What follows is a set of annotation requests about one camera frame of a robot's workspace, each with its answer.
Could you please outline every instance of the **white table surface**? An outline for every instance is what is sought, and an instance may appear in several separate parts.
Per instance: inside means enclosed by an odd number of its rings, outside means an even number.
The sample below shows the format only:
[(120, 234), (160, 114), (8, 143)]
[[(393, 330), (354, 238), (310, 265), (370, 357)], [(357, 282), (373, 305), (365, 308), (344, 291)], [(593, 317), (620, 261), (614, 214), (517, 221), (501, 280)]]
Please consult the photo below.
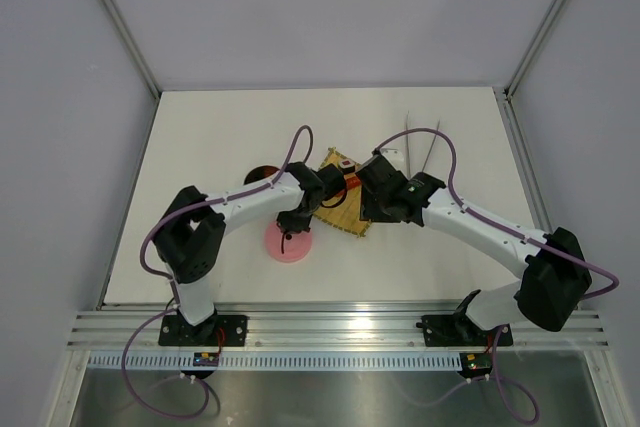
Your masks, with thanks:
[[(484, 208), (533, 225), (507, 135), (490, 88), (317, 89), (165, 92), (133, 195), (106, 303), (165, 302), (163, 279), (138, 263), (142, 239), (178, 190), (195, 185), (213, 194), (240, 186), (263, 164), (280, 165), (302, 124), (315, 134), (309, 165), (328, 147), (356, 161), (390, 135), (441, 120), (458, 151), (456, 188)], [(300, 138), (295, 158), (306, 151)], [(412, 172), (422, 166), (432, 137), (411, 136)], [(404, 150), (404, 141), (393, 146)], [(436, 142), (427, 171), (443, 180), (450, 154)], [(513, 276), (475, 249), (416, 225), (374, 224), (363, 239), (312, 222), (313, 248), (295, 264), (271, 259), (260, 219), (225, 237), (210, 274), (217, 302), (452, 300), (492, 289)], [(155, 249), (152, 266), (164, 269)]]

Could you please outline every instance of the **white enclosure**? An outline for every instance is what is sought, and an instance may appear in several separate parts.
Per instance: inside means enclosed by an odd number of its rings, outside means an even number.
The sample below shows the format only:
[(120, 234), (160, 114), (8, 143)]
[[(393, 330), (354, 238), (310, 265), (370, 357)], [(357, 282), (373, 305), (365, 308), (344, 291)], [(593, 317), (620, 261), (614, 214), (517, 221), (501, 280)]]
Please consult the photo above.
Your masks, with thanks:
[[(71, 418), (60, 406), (73, 408), (80, 384), (69, 388), (61, 372), (75, 372), (64, 362), (77, 311), (103, 300), (112, 309), (168, 300), (166, 286), (134, 270), (139, 234), (176, 188), (202, 183), (215, 192), (238, 184), (254, 157), (235, 134), (243, 129), (226, 125), (240, 123), (253, 104), (287, 116), (278, 122), (277, 145), (257, 156), (264, 162), (280, 160), (301, 123), (318, 127), (317, 165), (330, 146), (364, 160), (376, 140), (402, 129), (408, 110), (412, 126), (442, 119), (460, 146), (465, 195), (523, 224), (569, 228), (588, 259), (621, 277), (618, 291), (587, 306), (601, 314), (604, 333), (590, 313), (569, 328), (581, 339), (577, 349), (597, 344), (606, 352), (601, 363), (589, 358), (606, 421), (634, 425), (639, 6), (637, 0), (0, 0), (3, 425)], [(347, 89), (355, 87), (364, 89)], [(295, 90), (302, 88), (322, 90)], [(233, 91), (179, 92), (219, 89)], [(345, 129), (331, 129), (319, 115), (326, 103), (365, 129), (366, 145), (340, 139)], [(204, 110), (206, 120), (189, 132), (189, 121)], [(207, 124), (216, 122), (223, 134), (206, 138)], [(173, 128), (183, 139), (175, 150)], [(267, 139), (259, 129), (247, 133)], [(428, 147), (427, 139), (411, 143), (419, 152)], [(175, 177), (154, 188), (162, 182), (163, 156), (201, 147), (206, 153), (190, 164), (168, 162)], [(211, 176), (203, 167), (209, 159)], [(232, 175), (222, 176), (226, 162), (237, 159)], [(436, 144), (438, 175), (447, 162)], [(223, 260), (251, 267), (248, 256), (256, 252), (241, 249), (263, 227), (225, 239)], [(389, 232), (380, 227), (371, 238), (400, 241)], [(379, 271), (370, 290), (349, 296), (364, 261), (335, 291), (322, 279), (301, 290), (309, 279), (296, 276), (287, 278), (295, 289), (284, 288), (282, 272), (262, 281), (271, 293), (281, 289), (278, 300), (457, 302), (472, 288), (510, 280), (471, 249), (456, 250), (444, 236), (423, 243), (422, 231), (411, 232), (411, 251), (394, 252), (414, 269), (392, 287)], [(329, 254), (335, 267), (351, 254), (334, 234), (320, 226), (316, 247), (339, 245)], [(235, 260), (234, 247), (242, 254)], [(418, 248), (425, 247), (437, 255), (419, 271)], [(438, 277), (451, 263), (459, 278)], [(221, 275), (229, 290), (212, 290), (224, 300), (273, 300), (255, 285), (246, 289), (255, 280), (246, 269)], [(384, 287), (385, 295), (376, 295)], [(592, 330), (580, 331), (587, 324)], [(524, 335), (525, 344), (550, 338)]]

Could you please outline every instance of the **black mounting bracket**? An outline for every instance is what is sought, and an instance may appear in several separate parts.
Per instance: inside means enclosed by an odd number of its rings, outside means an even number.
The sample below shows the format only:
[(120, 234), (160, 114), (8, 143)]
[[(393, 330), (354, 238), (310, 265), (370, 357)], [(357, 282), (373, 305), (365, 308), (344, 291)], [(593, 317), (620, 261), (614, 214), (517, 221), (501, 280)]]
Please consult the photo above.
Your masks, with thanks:
[[(423, 315), (416, 327), (422, 329), (424, 344), (427, 347), (488, 347), (489, 342), (493, 343), (498, 330), (502, 328), (496, 327), (493, 330), (484, 331), (476, 327), (472, 335), (465, 335), (456, 327), (453, 314)], [(511, 327), (507, 325), (505, 329), (498, 339), (500, 347), (513, 345)]]
[(224, 332), (225, 347), (244, 347), (247, 338), (246, 315), (214, 314), (193, 326), (178, 312), (162, 318), (158, 344), (162, 347), (218, 347), (218, 329)]
[(492, 330), (481, 330), (467, 317), (467, 307), (479, 290), (474, 290), (460, 303), (452, 314), (423, 315), (416, 327), (422, 329), (427, 347), (489, 347), (493, 344), (498, 330), (502, 329), (499, 346), (513, 345), (509, 325)]

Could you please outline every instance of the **robotic arm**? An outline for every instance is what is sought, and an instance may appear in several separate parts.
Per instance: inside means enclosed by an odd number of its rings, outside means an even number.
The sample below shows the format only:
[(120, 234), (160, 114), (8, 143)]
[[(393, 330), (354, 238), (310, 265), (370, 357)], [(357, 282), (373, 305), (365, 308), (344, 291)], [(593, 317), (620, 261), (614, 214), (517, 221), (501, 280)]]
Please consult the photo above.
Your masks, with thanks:
[[(199, 325), (215, 313), (207, 274), (216, 263), (224, 236), (246, 222), (276, 214), (283, 235), (308, 232), (313, 212), (322, 201), (346, 187), (344, 176), (335, 165), (315, 172), (303, 162), (294, 162), (273, 182), (275, 177), (276, 174), (260, 181), (272, 185), (257, 194), (241, 196), (255, 189), (254, 183), (213, 195), (236, 200), (187, 212), (168, 222), (153, 238), (158, 255), (175, 279), (180, 313), (189, 324)], [(194, 186), (185, 187), (163, 217), (206, 199)]]
[(380, 153), (374, 153), (356, 172), (364, 187), (363, 214), (372, 220), (415, 223), (450, 234), (484, 252), (521, 279), (490, 291), (474, 291), (460, 304), (435, 336), (463, 341), (498, 325), (530, 320), (557, 332), (591, 285), (587, 269), (521, 241), (469, 215), (468, 209), (494, 225), (508, 226), (542, 244), (584, 260), (575, 235), (559, 228), (549, 235), (524, 228), (471, 203), (460, 207), (444, 182), (419, 172), (407, 179)]
[[(453, 235), (502, 264), (517, 282), (491, 291), (474, 291), (435, 333), (452, 333), (473, 342), (498, 325), (528, 319), (543, 329), (559, 331), (591, 285), (587, 269), (507, 235), (466, 213), (467, 208), (510, 226), (526, 238), (536, 239), (583, 259), (576, 237), (558, 229), (548, 235), (523, 228), (479, 207), (460, 208), (444, 182), (420, 172), (407, 179), (380, 152), (363, 164), (356, 175), (363, 185), (361, 217), (377, 222), (407, 222)], [(261, 182), (271, 183), (274, 177)], [(153, 238), (158, 254), (174, 276), (180, 313), (197, 326), (215, 314), (207, 274), (213, 268), (222, 238), (256, 218), (278, 214), (280, 230), (296, 234), (309, 230), (313, 212), (345, 188), (342, 172), (333, 165), (315, 172), (302, 162), (287, 166), (270, 188), (237, 200), (203, 207), (168, 222)], [(254, 184), (216, 196), (237, 198)], [(206, 196), (195, 187), (180, 191), (165, 216), (202, 202)]]

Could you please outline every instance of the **purple cable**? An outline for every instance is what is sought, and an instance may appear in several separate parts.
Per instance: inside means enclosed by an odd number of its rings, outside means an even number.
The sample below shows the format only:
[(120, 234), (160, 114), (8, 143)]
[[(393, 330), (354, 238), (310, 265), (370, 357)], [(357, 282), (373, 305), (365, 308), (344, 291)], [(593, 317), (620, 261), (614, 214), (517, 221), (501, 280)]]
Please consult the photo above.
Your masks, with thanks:
[[(496, 372), (496, 370), (495, 370), (496, 369), (496, 367), (495, 367), (495, 358), (493, 358), (492, 362), (493, 362), (493, 365), (494, 365), (494, 367), (493, 367), (494, 368), (494, 372)], [(536, 399), (533, 396), (533, 394), (529, 390), (527, 390), (527, 388), (524, 385), (522, 385), (517, 380), (513, 380), (513, 379), (510, 379), (510, 378), (504, 377), (504, 376), (501, 376), (500, 380), (498, 380), (498, 378), (495, 377), (495, 374), (490, 376), (488, 380), (496, 382), (496, 384), (498, 384), (500, 396), (502, 397), (502, 401), (504, 402), (505, 406), (507, 406), (507, 409), (509, 410), (509, 413), (518, 422), (522, 422), (522, 423), (527, 424), (527, 425), (533, 425), (536, 422), (538, 422), (538, 420), (540, 418), (538, 402), (536, 401)], [(434, 400), (433, 402), (420, 402), (418, 400), (412, 399), (406, 392), (404, 392), (402, 390), (402, 388), (398, 385), (397, 381), (393, 377), (392, 377), (392, 381), (396, 385), (396, 387), (398, 388), (398, 391), (400, 392), (400, 394), (405, 398), (405, 400), (407, 402), (409, 402), (410, 404), (412, 404), (412, 405), (414, 405), (416, 407), (429, 409), (429, 408), (436, 407), (436, 406), (440, 405), (441, 403), (446, 401), (449, 397), (451, 397), (453, 394), (455, 394), (461, 388), (466, 387), (467, 385), (470, 385), (470, 384), (472, 384), (474, 382), (482, 382), (482, 381), (486, 382), (487, 378), (484, 377), (484, 376), (482, 376), (482, 377), (473, 377), (473, 378), (469, 379), (469, 381), (460, 382), (459, 384), (456, 384), (453, 387), (451, 387), (451, 389), (449, 389), (444, 395), (442, 395), (442, 397), (440, 397), (437, 400)], [(502, 391), (502, 383), (509, 384), (509, 385), (512, 385), (513, 387), (516, 387), (517, 389), (522, 391), (529, 398), (529, 400), (531, 400), (531, 403), (533, 404), (533, 408), (534, 408), (534, 410), (536, 412), (533, 419), (531, 419), (531, 420), (523, 419), (516, 412), (514, 412), (514, 411), (512, 411), (510, 409), (510, 405), (507, 404), (506, 397), (504, 396), (504, 392)]]
[[(429, 134), (433, 134), (433, 135), (437, 135), (438, 137), (441, 137), (449, 146), (449, 150), (451, 151), (451, 170), (449, 171), (449, 178), (447, 181), (448, 187), (449, 187), (449, 191), (451, 192), (451, 196), (453, 197), (453, 200), (456, 201), (456, 203), (458, 204), (459, 207), (463, 207), (464, 206), (464, 202), (462, 201), (462, 199), (460, 198), (460, 196), (458, 195), (458, 193), (456, 192), (456, 189), (454, 188), (453, 185), (453, 177), (456, 173), (456, 167), (458, 165), (458, 155), (456, 154), (456, 148), (453, 145), (453, 142), (451, 141), (451, 139), (446, 135), (443, 134), (442, 132), (440, 132), (439, 130), (435, 130), (435, 129), (429, 129), (427, 127), (419, 127), (419, 128), (415, 128), (415, 129), (409, 129), (409, 130), (405, 130), (402, 131), (400, 133), (397, 133), (396, 135), (389, 137), (387, 140), (385, 140), (384, 142), (382, 142), (380, 145), (378, 145), (378, 147), (376, 147), (376, 150), (380, 150), (382, 147), (384, 147), (385, 145), (387, 145), (389, 142), (397, 139), (398, 137), (402, 137), (404, 135), (409, 135), (409, 134), (413, 134), (415, 132), (427, 132)], [(568, 260), (569, 262), (572, 262), (574, 264), (577, 264), (581, 267), (584, 267), (587, 270), (590, 270), (592, 272), (595, 272), (596, 274), (599, 274), (603, 277), (606, 277), (607, 279), (609, 279), (611, 281), (611, 284), (607, 285), (606, 287), (603, 287), (602, 289), (599, 290), (595, 290), (593, 292), (589, 292), (587, 294), (585, 294), (582, 297), (582, 300), (586, 300), (586, 299), (592, 299), (594, 297), (598, 297), (600, 295), (606, 294), (608, 292), (611, 292), (612, 290), (616, 289), (619, 285), (620, 285), (620, 280), (618, 279), (618, 277), (616, 277), (614, 274), (612, 274), (611, 272), (603, 269), (602, 267), (598, 267), (597, 265), (591, 264), (589, 262), (586, 262), (582, 259), (579, 259), (577, 257), (574, 257), (573, 255), (569, 255), (566, 252), (562, 252), (561, 250), (555, 249), (553, 247), (550, 247), (546, 244), (543, 244), (542, 242), (539, 242), (535, 239), (531, 239), (531, 238), (527, 238), (524, 234), (522, 234), (521, 232), (518, 232), (517, 230), (514, 230), (510, 227), (507, 227), (506, 225), (502, 225), (499, 222), (496, 222), (495, 220), (489, 219), (488, 217), (485, 217), (484, 215), (482, 215), (479, 212), (476, 212), (475, 210), (467, 207), (467, 209), (465, 210), (466, 213), (470, 214), (471, 216), (475, 217), (476, 219), (480, 220), (481, 222), (495, 228), (498, 229), (506, 234), (512, 235), (513, 237), (520, 239), (520, 241), (523, 242), (527, 242), (531, 245), (534, 245), (536, 247), (538, 247), (539, 249), (545, 250), (551, 254), (554, 254), (558, 257), (561, 257), (565, 260)]]
[[(154, 384), (151, 384), (147, 389), (145, 389), (144, 394), (149, 394), (151, 392), (153, 392), (154, 390), (156, 390), (159, 387), (162, 387), (165, 384), (169, 384), (171, 382), (175, 382), (176, 380), (184, 380), (183, 377), (180, 377), (179, 375), (172, 375), (170, 377), (165, 377), (164, 379), (160, 379), (159, 381), (157, 381)], [(131, 407), (133, 407), (134, 405), (136, 405), (136, 399), (132, 399), (129, 402), (127, 402), (126, 404), (123, 404), (119, 407), (105, 407), (104, 405), (101, 405), (100, 402), (100, 396), (98, 397), (98, 404), (100, 405), (100, 407), (107, 411), (110, 414), (117, 414), (120, 412), (123, 412), (127, 409), (130, 409)]]
[[(527, 390), (527, 388), (524, 385), (522, 385), (520, 382), (516, 380), (501, 376), (500, 372), (498, 371), (498, 361), (497, 361), (496, 354), (498, 352), (498, 341), (500, 340), (500, 335), (502, 334), (503, 327), (506, 327), (506, 326), (500, 325), (498, 327), (498, 333), (496, 334), (496, 338), (493, 340), (493, 352), (491, 352), (491, 362), (493, 363), (493, 374), (491, 376), (491, 379), (493, 379), (496, 382), (496, 385), (498, 386), (498, 392), (500, 392), (500, 398), (502, 399), (502, 403), (504, 404), (505, 408), (509, 411), (511, 416), (521, 424), (534, 425), (534, 424), (537, 424), (538, 421), (540, 420), (540, 407), (538, 406), (538, 401), (533, 396), (533, 394), (529, 390)], [(507, 400), (507, 397), (504, 394), (504, 389), (502, 388), (502, 382), (516, 386), (518, 389), (520, 389), (524, 393), (524, 395), (529, 397), (529, 400), (531, 401), (531, 404), (533, 405), (533, 410), (534, 410), (533, 418), (525, 419), (515, 411), (515, 409), (511, 406), (511, 404)]]
[[(296, 147), (296, 144), (298, 143), (298, 138), (300, 137), (300, 134), (304, 130), (309, 132), (309, 149), (307, 150), (307, 154), (305, 155), (305, 157), (303, 159), (303, 162), (306, 162), (307, 160), (309, 160), (309, 156), (311, 155), (311, 151), (313, 149), (313, 131), (311, 130), (311, 127), (309, 127), (308, 125), (303, 125), (297, 130), (296, 134), (294, 135), (293, 141), (291, 142), (291, 146), (289, 147), (289, 152), (287, 152), (287, 156), (285, 157), (285, 160), (282, 163), (282, 167), (276, 173), (276, 175), (273, 178), (273, 180), (271, 182), (261, 183), (259, 186), (255, 187), (253, 189), (247, 190), (245, 192), (241, 192), (239, 194), (231, 195), (231, 196), (229, 196), (227, 201), (229, 201), (229, 200), (237, 200), (237, 199), (241, 199), (243, 197), (248, 197), (250, 195), (257, 194), (258, 192), (262, 192), (263, 190), (266, 190), (266, 189), (270, 188), (273, 184), (278, 182), (278, 180), (280, 180), (280, 177), (282, 177), (284, 175), (284, 169), (289, 164), (289, 161), (291, 160), (291, 157), (293, 156), (293, 151), (294, 151), (294, 149)], [(147, 248), (149, 247), (149, 243), (151, 243), (151, 241), (156, 236), (156, 234), (160, 231), (160, 229), (162, 229), (162, 227), (164, 227), (167, 224), (167, 222), (170, 222), (171, 220), (175, 219), (176, 217), (180, 217), (181, 215), (186, 214), (187, 212), (191, 212), (193, 210), (201, 209), (202, 207), (209, 207), (211, 205), (221, 204), (223, 202), (225, 202), (225, 199), (220, 197), (220, 198), (217, 198), (217, 199), (205, 200), (203, 202), (198, 202), (197, 204), (192, 204), (192, 205), (189, 205), (187, 207), (183, 207), (182, 209), (178, 209), (175, 212), (172, 212), (169, 215), (167, 215), (166, 217), (162, 218), (149, 231), (147, 236), (142, 241), (142, 246), (140, 247), (140, 265), (148, 273), (153, 274), (153, 275), (158, 275), (158, 276), (161, 276), (161, 277), (164, 277), (164, 278), (170, 280), (173, 297), (175, 298), (177, 303), (180, 303), (180, 298), (178, 296), (178, 291), (177, 291), (177, 289), (175, 288), (175, 285), (174, 285), (173, 276), (171, 274), (169, 274), (168, 272), (163, 272), (161, 270), (152, 269), (151, 267), (149, 267), (149, 264), (147, 264), (146, 252), (147, 252)]]
[(197, 418), (198, 416), (200, 416), (205, 411), (205, 409), (207, 408), (207, 405), (209, 405), (209, 385), (206, 382), (204, 382), (203, 380), (200, 380), (198, 378), (194, 378), (193, 379), (204, 390), (204, 402), (202, 404), (202, 407), (200, 407), (198, 410), (196, 410), (192, 414), (180, 415), (180, 414), (171, 414), (169, 412), (164, 412), (164, 411), (162, 411), (160, 409), (157, 409), (153, 405), (148, 404), (135, 391), (135, 389), (133, 388), (133, 384), (131, 383), (131, 380), (129, 379), (129, 375), (127, 374), (127, 354), (129, 353), (129, 349), (131, 348), (131, 344), (133, 344), (133, 341), (135, 340), (135, 338), (151, 322), (154, 322), (154, 321), (156, 321), (158, 319), (161, 319), (165, 315), (171, 314), (173, 312), (176, 312), (176, 309), (164, 310), (164, 311), (160, 312), (159, 314), (154, 315), (149, 320), (145, 320), (142, 323), (142, 325), (136, 329), (136, 331), (133, 333), (133, 335), (127, 341), (127, 344), (124, 346), (124, 350), (122, 351), (122, 360), (120, 361), (120, 372), (122, 373), (122, 378), (124, 379), (124, 385), (127, 387), (127, 390), (131, 394), (131, 397), (133, 397), (133, 399), (137, 403), (139, 403), (142, 407), (144, 407), (148, 411), (153, 412), (154, 414), (160, 415), (160, 416), (162, 416), (162, 417), (164, 417), (166, 419), (171, 419), (171, 420), (193, 420), (193, 419)]

